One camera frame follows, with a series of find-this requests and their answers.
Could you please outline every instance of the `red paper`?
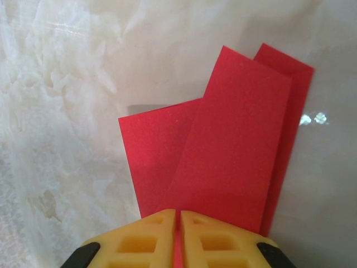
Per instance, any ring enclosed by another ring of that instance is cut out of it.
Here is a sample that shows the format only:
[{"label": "red paper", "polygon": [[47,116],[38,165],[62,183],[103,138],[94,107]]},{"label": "red paper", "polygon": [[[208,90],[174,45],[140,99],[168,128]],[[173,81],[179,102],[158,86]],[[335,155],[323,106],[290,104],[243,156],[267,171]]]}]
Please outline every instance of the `red paper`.
[{"label": "red paper", "polygon": [[175,235],[175,244],[173,249],[173,268],[182,268],[182,249],[181,249],[181,231],[179,229],[176,230]]},{"label": "red paper", "polygon": [[141,217],[154,213],[176,172],[199,100],[119,119]]},{"label": "red paper", "polygon": [[157,211],[259,232],[291,80],[223,47]]},{"label": "red paper", "polygon": [[289,164],[300,117],[313,76],[313,68],[265,44],[259,49],[254,60],[284,75],[288,75],[292,79],[288,105],[260,227],[260,234],[267,236]]},{"label": "red paper", "polygon": [[[267,235],[295,139],[308,86],[310,85],[313,68],[267,45],[261,47],[255,60],[283,74],[288,74],[293,79],[272,182],[269,187],[266,209],[260,228],[260,232]],[[143,217],[155,211],[153,208],[157,206],[157,202],[161,198],[157,195],[162,194],[161,196],[163,196],[171,183],[172,174],[177,169],[177,164],[182,154],[185,143],[184,139],[187,137],[192,120],[195,117],[198,101],[194,100],[192,104],[189,104],[191,102],[178,104],[119,119],[139,208]],[[176,120],[179,121],[179,124],[173,124]],[[179,135],[180,138],[178,139],[166,139],[165,137],[168,137],[170,132],[181,133],[182,135]],[[161,170],[150,169],[142,165],[147,159],[157,159],[155,157],[157,154],[161,155],[161,159],[164,159]],[[160,173],[166,173],[167,175],[164,174],[160,178],[155,175]],[[154,198],[152,198],[152,192],[156,193]]]}]

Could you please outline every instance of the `black rubber grip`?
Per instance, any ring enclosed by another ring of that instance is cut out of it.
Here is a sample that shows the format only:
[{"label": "black rubber grip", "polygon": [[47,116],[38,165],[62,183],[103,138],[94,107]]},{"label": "black rubber grip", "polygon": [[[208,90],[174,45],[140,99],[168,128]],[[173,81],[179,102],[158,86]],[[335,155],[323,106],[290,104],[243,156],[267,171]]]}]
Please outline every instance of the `black rubber grip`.
[{"label": "black rubber grip", "polygon": [[65,261],[61,268],[87,268],[99,249],[100,244],[97,242],[79,247]]},{"label": "black rubber grip", "polygon": [[257,247],[272,268],[296,268],[280,248],[267,243],[258,243]]}]

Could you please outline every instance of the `folded red paper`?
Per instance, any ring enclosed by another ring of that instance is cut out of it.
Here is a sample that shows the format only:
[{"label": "folded red paper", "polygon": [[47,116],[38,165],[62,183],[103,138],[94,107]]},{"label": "folded red paper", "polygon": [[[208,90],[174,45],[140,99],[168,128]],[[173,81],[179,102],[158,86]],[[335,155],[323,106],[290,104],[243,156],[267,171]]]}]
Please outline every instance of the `folded red paper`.
[{"label": "folded red paper", "polygon": [[290,86],[223,47],[157,211],[192,210],[259,232]]},{"label": "folded red paper", "polygon": [[254,60],[292,79],[287,109],[259,232],[261,235],[267,236],[273,222],[281,187],[289,164],[290,154],[294,146],[303,106],[313,76],[313,68],[265,44],[259,49]]},{"label": "folded red paper", "polygon": [[[260,232],[264,233],[271,225],[313,69],[267,45],[261,47],[255,60],[288,74],[293,79],[286,112],[288,117],[285,116],[274,175],[260,227]],[[199,101],[194,100],[119,120],[143,217],[155,211],[154,208],[158,206],[158,201],[171,183]]]}]

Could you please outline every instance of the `white marble surface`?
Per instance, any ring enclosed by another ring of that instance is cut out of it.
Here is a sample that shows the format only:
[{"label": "white marble surface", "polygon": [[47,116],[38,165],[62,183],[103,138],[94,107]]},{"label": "white marble surface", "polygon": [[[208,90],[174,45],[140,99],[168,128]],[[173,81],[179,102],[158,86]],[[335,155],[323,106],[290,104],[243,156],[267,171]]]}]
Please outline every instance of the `white marble surface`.
[{"label": "white marble surface", "polygon": [[316,68],[272,237],[356,267],[356,0],[1,0],[0,267],[139,217],[117,118],[200,97],[222,45]]}]

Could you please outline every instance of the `red paper strip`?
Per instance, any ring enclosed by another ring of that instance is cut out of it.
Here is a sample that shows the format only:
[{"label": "red paper strip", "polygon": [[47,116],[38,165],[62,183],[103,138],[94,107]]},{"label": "red paper strip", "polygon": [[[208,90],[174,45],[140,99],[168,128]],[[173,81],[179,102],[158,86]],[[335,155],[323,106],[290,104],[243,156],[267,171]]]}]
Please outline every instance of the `red paper strip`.
[{"label": "red paper strip", "polygon": [[289,164],[300,117],[313,76],[313,68],[265,44],[259,49],[254,60],[288,75],[292,79],[288,105],[260,227],[260,234],[267,236]]},{"label": "red paper strip", "polygon": [[181,231],[179,229],[177,229],[176,235],[175,235],[175,248],[173,249],[173,268],[182,268],[183,267],[181,239],[182,239]]},{"label": "red paper strip", "polygon": [[199,100],[119,119],[141,217],[154,213],[176,172]]},{"label": "red paper strip", "polygon": [[223,47],[157,210],[259,232],[291,80]]}]

